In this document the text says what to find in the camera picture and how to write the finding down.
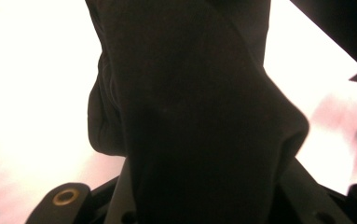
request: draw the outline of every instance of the black fabric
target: black fabric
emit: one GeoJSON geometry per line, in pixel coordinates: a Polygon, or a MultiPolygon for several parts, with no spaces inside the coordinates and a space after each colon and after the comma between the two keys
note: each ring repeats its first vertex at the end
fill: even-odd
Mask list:
{"type": "Polygon", "coordinates": [[[142,224],[267,220],[308,123],[248,44],[266,40],[269,1],[247,2],[260,32],[217,1],[87,1],[103,48],[89,140],[130,158],[142,224]]]}

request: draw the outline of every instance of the black cloth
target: black cloth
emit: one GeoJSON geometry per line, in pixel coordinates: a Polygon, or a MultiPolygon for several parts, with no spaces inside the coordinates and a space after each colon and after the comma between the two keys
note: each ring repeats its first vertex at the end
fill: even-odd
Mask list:
{"type": "Polygon", "coordinates": [[[264,223],[309,128],[262,66],[269,0],[87,4],[89,140],[130,158],[139,223],[264,223]]]}

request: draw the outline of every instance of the bright white background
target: bright white background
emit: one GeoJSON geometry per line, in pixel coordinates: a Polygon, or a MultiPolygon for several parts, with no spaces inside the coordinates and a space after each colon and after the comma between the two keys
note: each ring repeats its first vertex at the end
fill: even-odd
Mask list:
{"type": "MultiPolygon", "coordinates": [[[[101,47],[84,1],[0,0],[0,223],[24,223],[51,189],[92,189],[123,158],[94,152],[87,103],[101,47]]],[[[273,1],[265,67],[305,113],[297,157],[318,182],[357,182],[357,63],[287,0],[273,1]]]]}

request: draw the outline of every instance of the circular hole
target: circular hole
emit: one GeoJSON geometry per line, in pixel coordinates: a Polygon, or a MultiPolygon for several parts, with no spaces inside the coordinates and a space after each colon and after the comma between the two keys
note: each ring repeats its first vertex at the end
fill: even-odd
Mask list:
{"type": "Polygon", "coordinates": [[[335,219],[325,212],[315,212],[314,216],[324,224],[336,224],[335,219]]]}
{"type": "Polygon", "coordinates": [[[79,191],[77,189],[65,189],[54,196],[53,203],[58,206],[67,205],[75,201],[78,196],[79,191]]]}
{"type": "Polygon", "coordinates": [[[61,202],[67,202],[70,201],[73,197],[73,192],[64,192],[63,194],[59,195],[58,200],[61,202]]]}
{"type": "Polygon", "coordinates": [[[123,224],[134,224],[137,222],[137,216],[135,212],[126,212],[123,214],[121,221],[123,224]]]}

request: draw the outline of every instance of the brass grommet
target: brass grommet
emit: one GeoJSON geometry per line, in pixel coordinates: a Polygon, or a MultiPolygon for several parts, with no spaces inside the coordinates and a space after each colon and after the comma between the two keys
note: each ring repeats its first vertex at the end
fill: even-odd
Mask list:
{"type": "Polygon", "coordinates": [[[79,190],[77,189],[65,189],[60,191],[53,197],[53,204],[57,206],[67,205],[77,199],[79,196],[79,190]]]}

